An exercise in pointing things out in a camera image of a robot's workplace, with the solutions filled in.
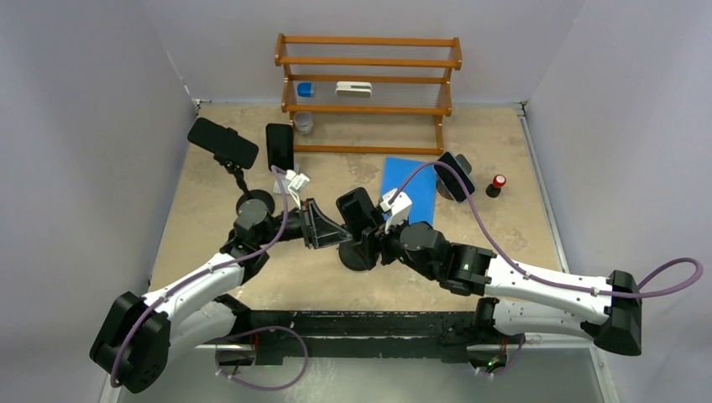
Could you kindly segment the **black smartphone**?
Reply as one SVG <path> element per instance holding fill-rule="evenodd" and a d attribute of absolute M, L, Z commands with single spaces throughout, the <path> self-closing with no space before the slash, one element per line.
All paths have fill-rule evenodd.
<path fill-rule="evenodd" d="M 360 239 L 368 228 L 377 228 L 384 219 L 369 193 L 363 187 L 357 187 L 336 200 L 336 207 L 344 221 L 346 229 L 355 239 Z"/>

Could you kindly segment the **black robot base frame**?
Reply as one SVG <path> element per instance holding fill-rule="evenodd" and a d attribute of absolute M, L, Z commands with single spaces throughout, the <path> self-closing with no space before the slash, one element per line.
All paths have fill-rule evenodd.
<path fill-rule="evenodd" d="M 253 343 L 258 364 L 281 364 L 285 357 L 356 359 L 441 359 L 445 363 L 487 359 L 469 346 L 522 341 L 521 332 L 495 329 L 492 304 L 480 301 L 476 311 L 252 311 L 215 301 L 183 323 L 152 313 L 134 335 L 119 365 L 160 369 L 172 359 L 212 340 Z"/>

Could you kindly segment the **black round-base phone stand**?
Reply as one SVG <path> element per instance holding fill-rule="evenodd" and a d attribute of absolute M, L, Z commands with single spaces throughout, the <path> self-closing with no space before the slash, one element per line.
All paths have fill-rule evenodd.
<path fill-rule="evenodd" d="M 373 269 L 369 260 L 366 259 L 359 249 L 351 243 L 342 243 L 338 248 L 338 257 L 347 269 L 362 272 Z"/>

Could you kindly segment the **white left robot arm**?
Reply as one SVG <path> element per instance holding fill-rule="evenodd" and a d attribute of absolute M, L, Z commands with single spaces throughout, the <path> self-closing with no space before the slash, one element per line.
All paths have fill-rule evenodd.
<path fill-rule="evenodd" d="M 254 278 L 278 242 L 303 239 L 309 249 L 352 240 L 308 198 L 299 207 L 272 216 L 261 200 L 237 209 L 227 242 L 205 264 L 174 283 L 143 296 L 127 291 L 112 303 L 90 349 L 112 387 L 139 393 L 152 385 L 174 351 L 171 341 L 187 319 L 196 319 L 215 298 Z"/>

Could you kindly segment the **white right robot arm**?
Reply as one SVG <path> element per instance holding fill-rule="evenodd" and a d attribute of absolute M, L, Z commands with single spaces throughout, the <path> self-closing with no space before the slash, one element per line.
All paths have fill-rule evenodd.
<path fill-rule="evenodd" d="M 555 333 L 609 353 L 641 355 L 640 288 L 625 271 L 577 276 L 508 263 L 490 249 L 447 241 L 427 222 L 367 228 L 352 250 L 360 270 L 398 261 L 455 295 L 479 296 L 471 329 L 481 341 Z"/>

